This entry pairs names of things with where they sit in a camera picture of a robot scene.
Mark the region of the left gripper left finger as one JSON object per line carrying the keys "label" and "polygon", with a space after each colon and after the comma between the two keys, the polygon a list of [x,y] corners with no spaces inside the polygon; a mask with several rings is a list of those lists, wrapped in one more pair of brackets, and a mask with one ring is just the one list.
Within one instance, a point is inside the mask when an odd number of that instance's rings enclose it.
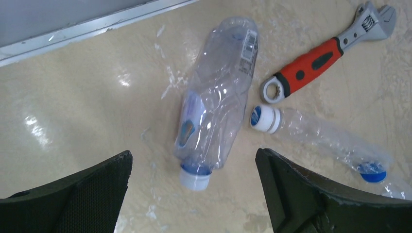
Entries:
{"label": "left gripper left finger", "polygon": [[133,156],[123,151],[54,182],[0,200],[2,233],[112,233]]}

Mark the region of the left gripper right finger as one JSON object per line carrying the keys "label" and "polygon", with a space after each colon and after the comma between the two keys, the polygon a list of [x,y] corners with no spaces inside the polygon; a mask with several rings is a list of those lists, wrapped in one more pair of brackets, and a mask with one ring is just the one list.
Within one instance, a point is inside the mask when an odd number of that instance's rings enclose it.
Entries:
{"label": "left gripper right finger", "polygon": [[276,233],[409,233],[412,203],[328,179],[271,149],[255,162]]}

